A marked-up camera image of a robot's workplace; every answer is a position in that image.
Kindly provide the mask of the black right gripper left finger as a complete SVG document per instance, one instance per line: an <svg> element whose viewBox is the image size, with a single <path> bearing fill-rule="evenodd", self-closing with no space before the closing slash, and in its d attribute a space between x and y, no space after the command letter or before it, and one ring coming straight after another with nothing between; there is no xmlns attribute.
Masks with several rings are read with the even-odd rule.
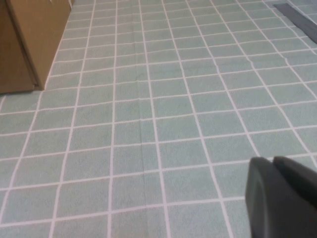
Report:
<svg viewBox="0 0 317 238"><path fill-rule="evenodd" d="M300 197L273 161L250 160L245 201L253 238L317 236L317 200Z"/></svg>

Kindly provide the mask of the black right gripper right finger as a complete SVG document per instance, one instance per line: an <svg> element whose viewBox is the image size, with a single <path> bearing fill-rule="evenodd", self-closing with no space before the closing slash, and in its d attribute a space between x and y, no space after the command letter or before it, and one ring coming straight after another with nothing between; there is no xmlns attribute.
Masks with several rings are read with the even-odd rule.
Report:
<svg viewBox="0 0 317 238"><path fill-rule="evenodd" d="M317 199L317 173L286 157L274 157L274 166L296 193L305 200Z"/></svg>

